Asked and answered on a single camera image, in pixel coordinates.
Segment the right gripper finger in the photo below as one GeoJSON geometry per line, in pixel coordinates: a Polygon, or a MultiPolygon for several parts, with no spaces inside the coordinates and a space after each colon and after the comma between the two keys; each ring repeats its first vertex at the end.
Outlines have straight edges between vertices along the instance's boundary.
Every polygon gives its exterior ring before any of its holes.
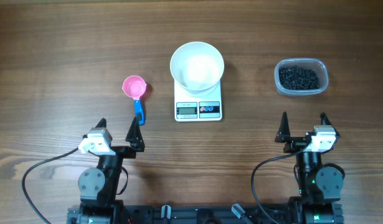
{"type": "Polygon", "coordinates": [[[334,131],[335,131],[335,136],[336,137],[340,137],[340,134],[337,132],[336,128],[331,124],[331,122],[329,121],[326,113],[322,112],[320,114],[320,118],[321,118],[321,125],[332,126],[334,131]]]}
{"type": "Polygon", "coordinates": [[[275,142],[286,143],[286,142],[289,142],[290,140],[291,140],[291,134],[290,134],[288,116],[286,111],[284,111],[281,117],[280,127],[275,137],[275,142]]]}

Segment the pink scoop with blue handle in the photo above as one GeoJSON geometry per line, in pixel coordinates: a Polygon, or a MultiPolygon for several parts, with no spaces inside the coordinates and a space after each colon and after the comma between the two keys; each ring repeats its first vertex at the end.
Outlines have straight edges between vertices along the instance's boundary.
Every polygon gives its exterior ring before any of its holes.
{"type": "Polygon", "coordinates": [[[137,75],[127,77],[122,86],[125,95],[129,96],[134,101],[135,116],[138,119],[139,125],[145,124],[145,115],[141,97],[144,95],[146,88],[147,83],[137,75]]]}

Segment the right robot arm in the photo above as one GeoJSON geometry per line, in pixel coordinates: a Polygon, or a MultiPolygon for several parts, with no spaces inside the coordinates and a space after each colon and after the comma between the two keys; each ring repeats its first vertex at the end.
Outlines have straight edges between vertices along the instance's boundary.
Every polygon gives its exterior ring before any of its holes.
{"type": "Polygon", "coordinates": [[[296,175],[300,195],[288,201],[287,223],[344,223],[341,199],[345,171],[333,163],[322,163],[321,156],[334,149],[340,134],[325,113],[321,124],[303,137],[290,134],[288,117],[282,114],[275,142],[285,145],[283,152],[296,157],[296,175]]]}

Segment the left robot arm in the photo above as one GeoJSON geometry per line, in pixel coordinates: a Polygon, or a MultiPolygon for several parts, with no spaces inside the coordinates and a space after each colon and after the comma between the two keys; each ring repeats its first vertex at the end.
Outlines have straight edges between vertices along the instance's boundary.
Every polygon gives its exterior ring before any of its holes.
{"type": "Polygon", "coordinates": [[[122,194],[127,185],[118,190],[120,174],[128,171],[123,167],[124,159],[134,159],[137,152],[143,152],[145,144],[135,117],[125,137],[128,146],[112,146],[113,138],[106,128],[106,119],[84,135],[78,146],[82,153],[98,157],[95,168],[84,171],[78,179],[80,207],[69,212],[67,222],[76,224],[133,223],[133,217],[116,196],[122,194]]]}

